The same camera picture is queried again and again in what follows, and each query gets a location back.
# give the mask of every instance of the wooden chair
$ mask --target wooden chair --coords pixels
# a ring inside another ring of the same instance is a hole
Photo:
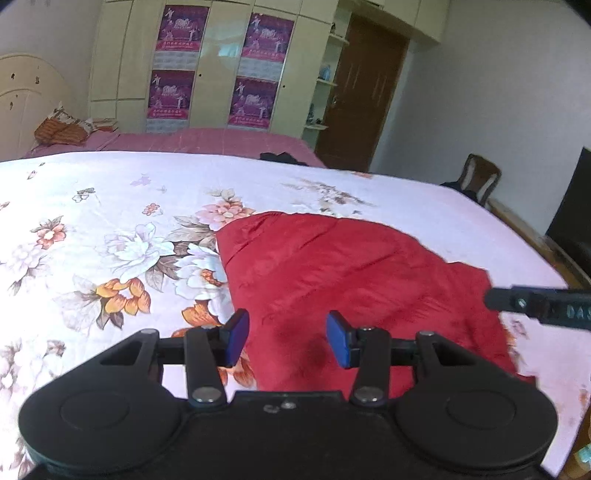
[[[442,183],[441,186],[455,189],[484,206],[500,179],[499,167],[480,155],[471,153],[460,178],[457,181]]]

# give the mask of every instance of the wooden bed frame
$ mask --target wooden bed frame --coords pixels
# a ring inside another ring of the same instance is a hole
[[[73,115],[84,114],[64,77],[45,60],[20,53],[0,57],[0,161],[26,154],[35,129],[60,102]]]

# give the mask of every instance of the chair backrest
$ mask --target chair backrest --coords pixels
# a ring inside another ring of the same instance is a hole
[[[458,182],[462,190],[476,192],[478,203],[484,205],[501,179],[501,169],[493,162],[471,153]]]

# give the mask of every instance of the floral bedsheet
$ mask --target floral bedsheet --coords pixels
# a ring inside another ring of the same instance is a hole
[[[215,233],[269,210],[393,226],[448,261],[487,269],[496,286],[564,286],[500,221],[442,187],[215,155],[88,152],[2,163],[0,480],[32,468],[17,415],[35,389],[142,328],[181,336],[229,319]],[[535,375],[558,409],[544,461],[557,474],[589,401],[591,337],[515,314],[502,321],[520,373]],[[245,353],[220,375],[229,395],[256,388]],[[186,394],[182,370],[167,369],[164,385]]]

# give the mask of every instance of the pink bedsheet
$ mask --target pink bedsheet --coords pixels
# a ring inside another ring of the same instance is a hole
[[[121,134],[98,131],[81,147],[39,146],[29,152],[26,158],[80,151],[198,153],[257,159],[264,152],[288,152],[296,160],[310,167],[326,168],[310,147],[299,138],[224,128],[186,128],[173,134]]]

